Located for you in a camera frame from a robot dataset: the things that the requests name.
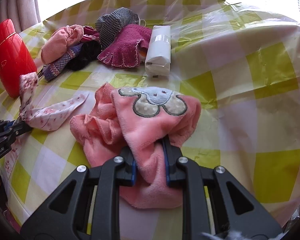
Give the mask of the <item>pink elephant towel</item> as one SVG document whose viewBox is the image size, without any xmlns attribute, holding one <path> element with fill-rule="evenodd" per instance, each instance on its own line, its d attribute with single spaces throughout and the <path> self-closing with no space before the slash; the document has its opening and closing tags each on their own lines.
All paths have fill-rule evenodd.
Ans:
<svg viewBox="0 0 300 240">
<path fill-rule="evenodd" d="M 138 209 L 181 206 L 181 191 L 166 183 L 159 141 L 168 136 L 173 146 L 182 146 L 196 129 L 200 101 L 167 88 L 114 88 L 108 83 L 96 91 L 95 100 L 91 113 L 70 120 L 70 131 L 89 164 L 103 165 L 128 146 L 139 174 L 133 187 L 120 189 L 120 196 Z"/>
</svg>

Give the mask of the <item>black white checkered mask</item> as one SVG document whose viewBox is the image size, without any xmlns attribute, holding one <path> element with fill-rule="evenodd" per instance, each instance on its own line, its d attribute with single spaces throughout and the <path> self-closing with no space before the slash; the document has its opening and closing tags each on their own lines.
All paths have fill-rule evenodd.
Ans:
<svg viewBox="0 0 300 240">
<path fill-rule="evenodd" d="M 99 33 L 102 50 L 112 44 L 116 35 L 123 27 L 139 23 L 140 18 L 138 14 L 125 7 L 99 17 L 95 22 L 95 28 Z"/>
</svg>

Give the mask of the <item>magenta knit glove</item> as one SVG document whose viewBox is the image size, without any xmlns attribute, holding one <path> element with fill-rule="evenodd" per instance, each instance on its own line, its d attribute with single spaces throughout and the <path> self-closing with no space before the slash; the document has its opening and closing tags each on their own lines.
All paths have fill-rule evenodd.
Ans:
<svg viewBox="0 0 300 240">
<path fill-rule="evenodd" d="M 152 29 L 129 24 L 121 29 L 115 40 L 98 55 L 107 66 L 119 68 L 138 67 L 145 60 Z"/>
</svg>

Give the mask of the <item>purple checkered cloth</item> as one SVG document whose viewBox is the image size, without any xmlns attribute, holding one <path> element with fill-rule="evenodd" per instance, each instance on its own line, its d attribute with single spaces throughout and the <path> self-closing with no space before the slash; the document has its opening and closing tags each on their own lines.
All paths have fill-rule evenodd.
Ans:
<svg viewBox="0 0 300 240">
<path fill-rule="evenodd" d="M 64 69 L 79 71 L 86 67 L 91 61 L 97 60 L 101 52 L 98 41 L 92 40 L 79 43 L 69 48 L 66 53 L 55 62 L 45 65 L 39 72 L 38 77 L 44 77 L 47 82 L 56 78 Z"/>
</svg>

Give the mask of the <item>red thermos bottle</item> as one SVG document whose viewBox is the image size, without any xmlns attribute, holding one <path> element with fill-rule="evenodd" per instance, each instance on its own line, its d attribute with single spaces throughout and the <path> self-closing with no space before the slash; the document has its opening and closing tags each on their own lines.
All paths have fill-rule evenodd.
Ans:
<svg viewBox="0 0 300 240">
<path fill-rule="evenodd" d="M 7 94 L 12 98 L 19 96 L 19 77 L 36 72 L 33 58 L 16 33 L 12 20 L 0 23 L 0 80 Z"/>
</svg>

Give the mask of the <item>pink fabric piece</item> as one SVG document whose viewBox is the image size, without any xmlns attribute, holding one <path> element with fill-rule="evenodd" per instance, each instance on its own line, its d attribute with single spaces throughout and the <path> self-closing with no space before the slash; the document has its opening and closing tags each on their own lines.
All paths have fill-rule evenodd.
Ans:
<svg viewBox="0 0 300 240">
<path fill-rule="evenodd" d="M 71 46 L 80 42 L 83 34 L 84 30 L 81 25 L 66 25 L 59 28 L 42 47 L 41 60 L 43 64 L 50 64 L 59 59 Z"/>
</svg>

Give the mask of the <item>pink curtain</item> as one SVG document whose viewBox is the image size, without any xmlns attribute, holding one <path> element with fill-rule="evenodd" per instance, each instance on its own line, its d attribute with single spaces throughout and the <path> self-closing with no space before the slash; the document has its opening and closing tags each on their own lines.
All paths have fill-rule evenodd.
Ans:
<svg viewBox="0 0 300 240">
<path fill-rule="evenodd" d="M 0 0 L 0 23 L 12 20 L 17 33 L 40 22 L 38 0 Z"/>
</svg>

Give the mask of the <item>yellow checkered tablecloth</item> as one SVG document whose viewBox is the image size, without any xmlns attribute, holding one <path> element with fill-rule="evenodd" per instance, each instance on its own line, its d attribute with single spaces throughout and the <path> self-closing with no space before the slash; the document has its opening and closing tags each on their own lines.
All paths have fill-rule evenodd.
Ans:
<svg viewBox="0 0 300 240">
<path fill-rule="evenodd" d="M 184 155 L 224 166 L 284 225 L 300 205 L 300 24 L 286 16 L 224 0 L 86 0 L 20 33 L 33 59 L 55 30 L 93 25 L 126 7 L 147 26 L 170 25 L 168 79 L 93 62 L 79 72 L 39 81 L 33 103 L 45 107 L 89 90 L 76 113 L 89 113 L 94 93 L 113 87 L 167 87 L 199 99 L 202 112 Z M 34 129 L 17 158 L 0 160 L 8 208 L 19 225 L 78 165 L 88 165 L 69 123 Z M 120 203 L 122 239 L 181 239 L 182 208 L 138 210 Z"/>
</svg>

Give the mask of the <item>white wrapped packet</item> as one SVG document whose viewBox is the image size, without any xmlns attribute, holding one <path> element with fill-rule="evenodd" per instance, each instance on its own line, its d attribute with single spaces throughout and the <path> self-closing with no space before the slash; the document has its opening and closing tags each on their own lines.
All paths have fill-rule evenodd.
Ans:
<svg viewBox="0 0 300 240">
<path fill-rule="evenodd" d="M 145 59 L 148 76 L 169 76 L 171 65 L 171 27 L 154 25 Z"/>
</svg>

